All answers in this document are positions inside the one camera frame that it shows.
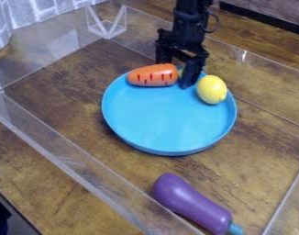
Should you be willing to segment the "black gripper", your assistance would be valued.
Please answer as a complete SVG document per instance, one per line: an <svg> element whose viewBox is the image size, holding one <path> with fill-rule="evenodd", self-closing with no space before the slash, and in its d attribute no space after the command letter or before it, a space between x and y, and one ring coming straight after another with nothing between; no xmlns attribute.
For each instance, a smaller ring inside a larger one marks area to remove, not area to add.
<svg viewBox="0 0 299 235"><path fill-rule="evenodd" d="M172 30L157 30L156 63L171 63L172 58L185 63L179 82L181 89L197 82L208 58L201 43L204 35L215 32L207 28L208 17L216 16L209 10L212 4L213 0L176 0Z"/></svg>

